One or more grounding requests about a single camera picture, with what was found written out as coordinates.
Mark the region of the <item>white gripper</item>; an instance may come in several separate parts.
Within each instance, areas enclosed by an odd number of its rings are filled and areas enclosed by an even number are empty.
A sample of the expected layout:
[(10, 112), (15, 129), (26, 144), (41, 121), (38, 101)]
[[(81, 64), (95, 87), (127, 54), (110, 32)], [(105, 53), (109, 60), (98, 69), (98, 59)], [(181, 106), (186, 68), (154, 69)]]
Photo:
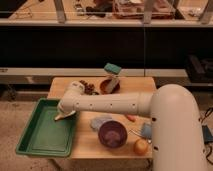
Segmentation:
[(68, 114), (75, 111), (73, 108), (73, 99), (77, 97), (76, 93), (67, 91), (58, 103), (57, 109), (59, 113)]

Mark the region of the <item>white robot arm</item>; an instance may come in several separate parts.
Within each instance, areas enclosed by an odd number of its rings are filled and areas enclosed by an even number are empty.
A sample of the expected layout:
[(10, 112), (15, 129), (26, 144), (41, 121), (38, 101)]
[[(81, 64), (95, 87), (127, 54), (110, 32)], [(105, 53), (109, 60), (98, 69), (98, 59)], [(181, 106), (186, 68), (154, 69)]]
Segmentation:
[(59, 101), (63, 115), (76, 111), (141, 115), (152, 119), (153, 171), (208, 171), (200, 113), (194, 96), (177, 84), (155, 92), (85, 95), (69, 84)]

